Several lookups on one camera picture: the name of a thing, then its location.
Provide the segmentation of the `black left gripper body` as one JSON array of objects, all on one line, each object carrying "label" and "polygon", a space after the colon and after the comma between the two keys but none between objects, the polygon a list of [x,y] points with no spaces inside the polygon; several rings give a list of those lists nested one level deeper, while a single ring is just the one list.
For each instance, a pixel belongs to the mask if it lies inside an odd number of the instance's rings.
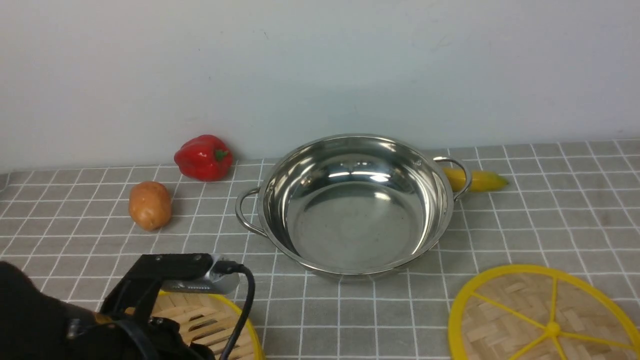
[{"label": "black left gripper body", "polygon": [[98,312],[68,308],[65,341],[72,360],[214,360],[206,346],[188,344],[178,322],[153,316],[159,280],[121,280]]}]

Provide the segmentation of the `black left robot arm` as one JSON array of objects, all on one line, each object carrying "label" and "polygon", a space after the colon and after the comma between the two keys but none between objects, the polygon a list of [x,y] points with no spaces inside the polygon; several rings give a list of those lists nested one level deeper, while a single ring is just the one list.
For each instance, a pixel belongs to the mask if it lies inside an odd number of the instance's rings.
[{"label": "black left robot arm", "polygon": [[117,322],[40,292],[13,264],[1,262],[3,360],[142,360]]}]

